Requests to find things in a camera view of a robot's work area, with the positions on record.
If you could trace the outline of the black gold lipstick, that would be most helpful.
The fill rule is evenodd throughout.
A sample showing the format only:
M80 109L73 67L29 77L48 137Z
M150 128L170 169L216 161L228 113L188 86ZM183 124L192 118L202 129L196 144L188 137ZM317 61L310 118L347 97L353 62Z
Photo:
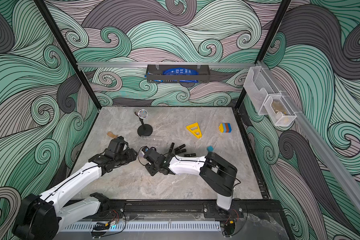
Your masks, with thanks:
M168 151L169 154L173 152L174 146L175 146L175 143L171 143L170 149Z

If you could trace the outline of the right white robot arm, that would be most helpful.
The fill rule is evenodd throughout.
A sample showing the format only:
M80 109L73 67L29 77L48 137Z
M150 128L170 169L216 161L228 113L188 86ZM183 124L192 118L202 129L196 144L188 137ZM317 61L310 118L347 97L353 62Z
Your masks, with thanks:
M138 157L147 161L145 168L151 176L161 173L201 177L217 193L217 208L230 210L238 170L220 155L209 152L201 157L181 157L174 153L160 154L156 148L144 146Z

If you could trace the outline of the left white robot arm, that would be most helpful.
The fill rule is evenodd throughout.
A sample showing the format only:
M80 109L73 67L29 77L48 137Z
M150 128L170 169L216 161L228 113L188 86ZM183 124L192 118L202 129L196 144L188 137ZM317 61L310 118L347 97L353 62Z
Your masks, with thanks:
M88 216L109 215L110 200L100 193L72 205L67 203L87 185L135 161L138 155L124 137L112 139L102 153L91 157L72 176L40 195L25 197L12 228L13 235L21 240L52 240L65 227Z

